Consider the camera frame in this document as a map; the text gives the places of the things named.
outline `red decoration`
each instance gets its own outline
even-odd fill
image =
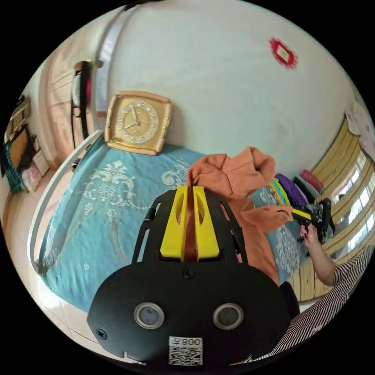
[[[279,39],[271,38],[270,45],[273,57],[288,69],[295,69],[298,56]]]

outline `qr code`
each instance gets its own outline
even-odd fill
[[[170,346],[169,364],[182,366],[198,366],[203,364],[202,347]]]

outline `clock face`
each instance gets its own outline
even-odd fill
[[[134,101],[122,108],[117,119],[119,135],[130,143],[144,143],[154,137],[159,116],[149,103]]]

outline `camera lens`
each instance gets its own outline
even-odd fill
[[[243,319],[243,311],[236,304],[223,304],[219,306],[213,315],[214,324],[224,330],[238,327]]]
[[[164,313],[158,305],[144,302],[134,310],[134,319],[143,328],[156,329],[163,324]]]

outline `orange sweater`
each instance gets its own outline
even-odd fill
[[[265,206],[255,209],[252,201],[246,199],[255,190],[270,185],[274,176],[275,160],[254,147],[248,147],[234,158],[225,154],[202,157],[189,168],[186,182],[189,187],[204,186],[226,198],[242,228],[249,265],[264,272],[278,285],[275,260],[265,233],[293,220],[291,207]],[[192,213],[190,193],[185,261],[195,259]]]

